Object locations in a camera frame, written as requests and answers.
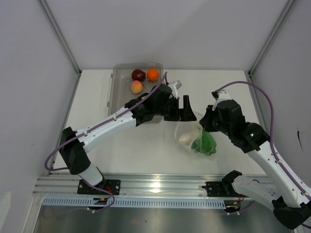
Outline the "white radish green leaves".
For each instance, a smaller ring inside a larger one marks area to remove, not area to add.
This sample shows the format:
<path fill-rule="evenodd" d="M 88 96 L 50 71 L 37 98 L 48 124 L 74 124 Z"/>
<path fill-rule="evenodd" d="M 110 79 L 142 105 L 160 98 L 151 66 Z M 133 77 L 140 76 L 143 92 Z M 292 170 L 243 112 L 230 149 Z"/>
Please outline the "white radish green leaves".
<path fill-rule="evenodd" d="M 202 127 L 199 125 L 195 125 L 194 127 L 191 127 L 190 129 L 182 133 L 179 136 L 178 141 L 180 143 L 190 144 L 195 139 L 198 139 L 201 133 L 202 133 Z"/>

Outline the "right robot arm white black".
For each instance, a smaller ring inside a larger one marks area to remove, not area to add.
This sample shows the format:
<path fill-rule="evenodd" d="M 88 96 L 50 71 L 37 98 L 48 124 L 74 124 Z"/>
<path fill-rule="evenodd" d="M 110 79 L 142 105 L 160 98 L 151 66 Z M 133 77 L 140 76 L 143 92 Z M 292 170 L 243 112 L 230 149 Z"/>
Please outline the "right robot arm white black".
<path fill-rule="evenodd" d="M 208 105 L 199 121 L 204 131 L 222 132 L 231 143 L 252 158 L 275 185 L 258 183 L 238 171 L 228 173 L 222 191 L 243 194 L 270 209 L 286 228 L 294 230 L 311 216 L 311 188 L 288 166 L 277 152 L 271 137 L 257 123 L 245 121 L 240 105 L 223 100 Z"/>

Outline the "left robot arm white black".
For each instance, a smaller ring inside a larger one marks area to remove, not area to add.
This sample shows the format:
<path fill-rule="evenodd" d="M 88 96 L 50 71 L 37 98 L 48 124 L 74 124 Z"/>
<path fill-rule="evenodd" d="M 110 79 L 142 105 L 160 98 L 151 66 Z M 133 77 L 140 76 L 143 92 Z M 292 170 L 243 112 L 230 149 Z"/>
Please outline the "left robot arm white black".
<path fill-rule="evenodd" d="M 180 86 L 178 81 L 159 84 L 91 127 L 78 131 L 71 127 L 64 129 L 58 151 L 70 174 L 78 175 L 94 194 L 100 194 L 105 190 L 105 178 L 87 155 L 100 143 L 117 133 L 150 122 L 154 117 L 161 117 L 164 121 L 196 121 L 187 95 L 183 96 L 183 107 L 179 107 L 177 91 Z"/>

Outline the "green lettuce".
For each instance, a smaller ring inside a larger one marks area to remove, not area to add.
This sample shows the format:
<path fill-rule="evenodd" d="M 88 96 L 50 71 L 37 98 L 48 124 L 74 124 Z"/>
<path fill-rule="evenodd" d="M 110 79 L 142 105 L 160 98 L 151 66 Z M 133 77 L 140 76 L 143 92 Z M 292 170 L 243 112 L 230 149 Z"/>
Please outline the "green lettuce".
<path fill-rule="evenodd" d="M 191 149 L 195 153 L 201 153 L 207 156 L 215 154 L 216 147 L 217 143 L 209 132 L 202 132 L 191 145 Z"/>

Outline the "clear zip top bag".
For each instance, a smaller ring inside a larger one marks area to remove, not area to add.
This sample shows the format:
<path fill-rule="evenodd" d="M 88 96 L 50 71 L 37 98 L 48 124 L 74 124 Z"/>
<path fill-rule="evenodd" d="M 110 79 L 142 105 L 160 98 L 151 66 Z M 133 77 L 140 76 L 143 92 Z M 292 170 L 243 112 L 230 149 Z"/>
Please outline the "clear zip top bag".
<path fill-rule="evenodd" d="M 196 121 L 177 123 L 174 131 L 175 140 L 187 153 L 214 160 L 217 154 L 216 140 L 199 124 L 202 114 L 194 112 L 194 115 L 197 118 Z"/>

